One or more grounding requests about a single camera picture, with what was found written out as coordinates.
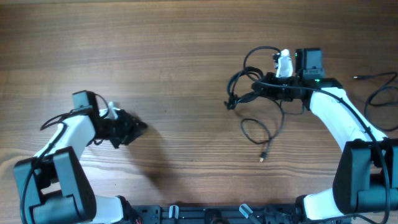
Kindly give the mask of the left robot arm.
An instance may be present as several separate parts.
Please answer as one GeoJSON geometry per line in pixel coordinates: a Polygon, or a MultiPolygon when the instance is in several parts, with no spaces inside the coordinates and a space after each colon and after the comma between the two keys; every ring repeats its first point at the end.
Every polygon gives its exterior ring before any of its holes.
{"type": "Polygon", "coordinates": [[[22,223],[143,222],[124,197],[95,195],[80,164],[87,146],[103,141],[114,148],[127,146],[148,127],[113,102],[101,110],[99,97],[87,90],[74,93],[73,109],[41,126],[58,126],[49,142],[33,157],[15,164],[22,223]]]}

